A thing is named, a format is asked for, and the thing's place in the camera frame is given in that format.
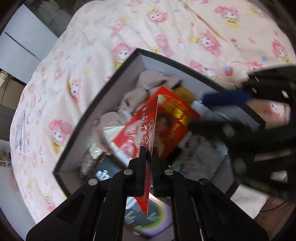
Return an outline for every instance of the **dark blue object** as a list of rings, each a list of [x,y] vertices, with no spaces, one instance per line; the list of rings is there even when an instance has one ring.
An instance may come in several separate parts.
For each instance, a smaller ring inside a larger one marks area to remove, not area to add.
[[[243,92],[242,89],[234,91],[225,91],[213,94],[206,94],[201,99],[205,107],[211,108],[215,106],[237,105],[244,106],[252,96]]]

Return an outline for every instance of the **storage box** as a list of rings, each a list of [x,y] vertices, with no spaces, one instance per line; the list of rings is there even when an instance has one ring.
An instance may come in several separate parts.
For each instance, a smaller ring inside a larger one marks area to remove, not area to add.
[[[94,142],[92,137],[94,120],[104,113],[115,111],[124,94],[135,88],[138,76],[144,70],[155,70],[180,77],[182,79],[181,86],[189,89],[197,100],[203,93],[225,90],[211,79],[187,66],[152,52],[136,49],[90,104],[54,169],[54,176],[67,196],[83,185],[79,177],[78,165]],[[221,107],[216,110],[225,113],[232,119],[238,119],[253,129],[265,126],[264,120],[248,106],[244,108]],[[232,194],[235,188],[233,188],[234,179],[230,164],[220,167],[212,182],[224,193],[231,190],[230,194]]]

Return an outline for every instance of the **thin black cable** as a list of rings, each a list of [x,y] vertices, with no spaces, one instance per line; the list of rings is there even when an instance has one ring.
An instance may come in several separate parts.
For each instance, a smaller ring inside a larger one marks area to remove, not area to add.
[[[276,208],[278,208],[278,207],[284,205],[286,202],[287,202],[287,201],[284,201],[284,202],[281,203],[280,205],[278,205],[278,206],[276,206],[276,207],[273,207],[273,208],[271,208],[271,209],[268,209],[268,210],[263,210],[263,211],[260,210],[260,212],[264,213],[264,212],[269,212],[269,211],[275,210]]]

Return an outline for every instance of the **cartoon print bedding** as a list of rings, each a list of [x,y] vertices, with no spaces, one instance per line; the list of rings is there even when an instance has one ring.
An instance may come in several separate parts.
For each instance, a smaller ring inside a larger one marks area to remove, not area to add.
[[[87,3],[34,72],[11,125],[15,177],[36,223],[66,199],[52,171],[75,125],[136,47],[188,65],[226,88],[239,86],[251,71],[296,63],[288,38],[245,0]],[[279,103],[250,106],[268,123],[283,123],[289,115]],[[254,217],[265,198],[249,205],[252,210],[241,208]]]

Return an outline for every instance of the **blue heart print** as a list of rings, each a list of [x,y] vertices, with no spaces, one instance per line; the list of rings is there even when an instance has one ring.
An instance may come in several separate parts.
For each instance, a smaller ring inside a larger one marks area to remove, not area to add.
[[[262,56],[262,61],[266,62],[268,60],[268,58],[266,56]]]

